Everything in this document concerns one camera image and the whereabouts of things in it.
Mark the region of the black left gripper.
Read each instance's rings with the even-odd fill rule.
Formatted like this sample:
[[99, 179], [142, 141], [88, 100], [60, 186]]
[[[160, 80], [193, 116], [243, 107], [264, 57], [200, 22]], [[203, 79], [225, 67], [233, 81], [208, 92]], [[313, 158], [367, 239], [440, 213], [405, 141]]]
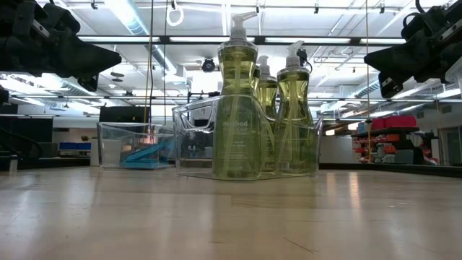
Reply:
[[98, 74], [120, 64], [121, 56], [81, 41], [80, 24], [70, 11], [48, 2], [1, 0], [1, 70], [35, 76], [75, 77], [96, 92]]

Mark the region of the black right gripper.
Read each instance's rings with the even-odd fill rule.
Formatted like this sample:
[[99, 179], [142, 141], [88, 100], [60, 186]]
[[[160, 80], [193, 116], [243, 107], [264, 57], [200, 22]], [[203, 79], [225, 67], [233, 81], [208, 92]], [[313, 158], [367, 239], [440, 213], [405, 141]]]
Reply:
[[448, 7], [432, 6], [425, 11], [419, 0], [416, 11], [403, 20], [402, 38], [405, 43], [375, 51], [364, 57], [364, 62], [380, 73], [380, 94], [392, 98], [403, 90], [413, 77], [417, 82], [441, 79], [461, 57], [461, 0]]

